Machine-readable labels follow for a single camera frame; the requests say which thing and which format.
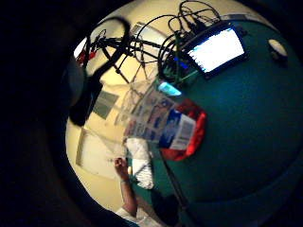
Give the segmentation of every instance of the red bag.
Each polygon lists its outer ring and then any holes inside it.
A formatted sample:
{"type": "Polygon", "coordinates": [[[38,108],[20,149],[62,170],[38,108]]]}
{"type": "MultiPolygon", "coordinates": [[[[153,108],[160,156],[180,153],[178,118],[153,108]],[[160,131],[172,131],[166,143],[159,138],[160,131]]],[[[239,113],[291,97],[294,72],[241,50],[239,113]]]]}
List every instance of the red bag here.
{"type": "Polygon", "coordinates": [[[190,117],[196,122],[194,133],[188,141],[187,148],[163,148],[161,147],[161,143],[159,143],[159,146],[165,159],[181,161],[192,155],[202,143],[205,137],[206,113],[201,107],[188,98],[184,99],[183,102],[177,106],[176,111],[190,117]]]}

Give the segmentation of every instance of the hand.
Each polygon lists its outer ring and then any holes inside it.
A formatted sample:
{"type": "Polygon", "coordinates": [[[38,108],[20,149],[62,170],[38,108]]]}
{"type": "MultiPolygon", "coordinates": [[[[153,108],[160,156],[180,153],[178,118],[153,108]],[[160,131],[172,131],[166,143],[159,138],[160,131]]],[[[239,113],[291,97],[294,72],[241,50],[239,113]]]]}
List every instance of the hand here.
{"type": "Polygon", "coordinates": [[[129,173],[127,171],[127,168],[128,168],[128,165],[127,165],[126,160],[123,160],[121,158],[115,159],[116,173],[123,181],[129,180],[129,173]]]}

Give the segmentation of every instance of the table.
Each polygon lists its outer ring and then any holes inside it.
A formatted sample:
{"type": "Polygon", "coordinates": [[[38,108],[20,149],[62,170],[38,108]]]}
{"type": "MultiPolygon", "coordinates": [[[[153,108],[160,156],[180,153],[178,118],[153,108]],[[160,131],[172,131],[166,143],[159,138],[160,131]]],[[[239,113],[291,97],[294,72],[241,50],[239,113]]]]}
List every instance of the table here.
{"type": "MultiPolygon", "coordinates": [[[[273,197],[266,201],[258,195],[261,200],[246,201],[234,213],[228,211],[232,206],[226,205],[224,209],[226,214],[231,214],[229,217],[219,208],[209,208],[213,216],[202,218],[209,226],[239,219],[247,223],[271,215],[286,200],[302,174],[302,65],[278,32],[256,22],[234,24],[248,31],[243,37],[248,60],[223,70],[211,80],[200,76],[183,90],[205,109],[206,135],[192,157],[169,162],[169,166],[189,202],[200,203],[203,212],[207,212],[207,203],[240,201],[258,193],[273,197]],[[277,39],[286,47],[287,66],[273,61],[268,51],[269,39],[277,39]],[[278,195],[275,194],[277,183],[284,185],[278,195]],[[259,207],[259,210],[255,209],[252,216],[237,218],[241,212],[244,215],[248,212],[244,207],[259,207]]],[[[155,189],[164,196],[171,194],[160,161],[153,160],[153,171],[155,189]]],[[[134,190],[152,202],[149,191],[137,186],[134,190]]]]}

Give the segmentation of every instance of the person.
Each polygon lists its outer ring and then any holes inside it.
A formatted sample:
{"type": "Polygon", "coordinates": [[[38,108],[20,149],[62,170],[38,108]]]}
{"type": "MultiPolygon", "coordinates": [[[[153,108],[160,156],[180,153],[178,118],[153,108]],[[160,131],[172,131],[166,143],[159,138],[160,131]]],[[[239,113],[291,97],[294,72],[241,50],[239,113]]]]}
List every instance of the person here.
{"type": "Polygon", "coordinates": [[[137,217],[137,209],[138,203],[132,189],[129,173],[128,173],[128,165],[127,161],[122,158],[117,158],[114,161],[115,170],[117,175],[120,178],[121,185],[121,193],[123,199],[123,205],[120,207],[116,214],[125,218],[126,220],[136,223],[140,227],[161,227],[160,223],[155,221],[149,215],[138,218],[137,217]]]}

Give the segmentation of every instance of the person's arm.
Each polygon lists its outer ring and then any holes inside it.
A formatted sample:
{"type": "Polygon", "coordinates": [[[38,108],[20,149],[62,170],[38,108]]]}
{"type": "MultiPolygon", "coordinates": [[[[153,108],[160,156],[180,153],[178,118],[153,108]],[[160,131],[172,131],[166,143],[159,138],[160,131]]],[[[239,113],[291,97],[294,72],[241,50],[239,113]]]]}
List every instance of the person's arm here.
{"type": "Polygon", "coordinates": [[[116,173],[120,177],[121,193],[123,198],[123,209],[126,210],[130,215],[136,217],[137,201],[130,183],[129,174],[127,171],[127,162],[121,158],[115,159],[116,173]]]}

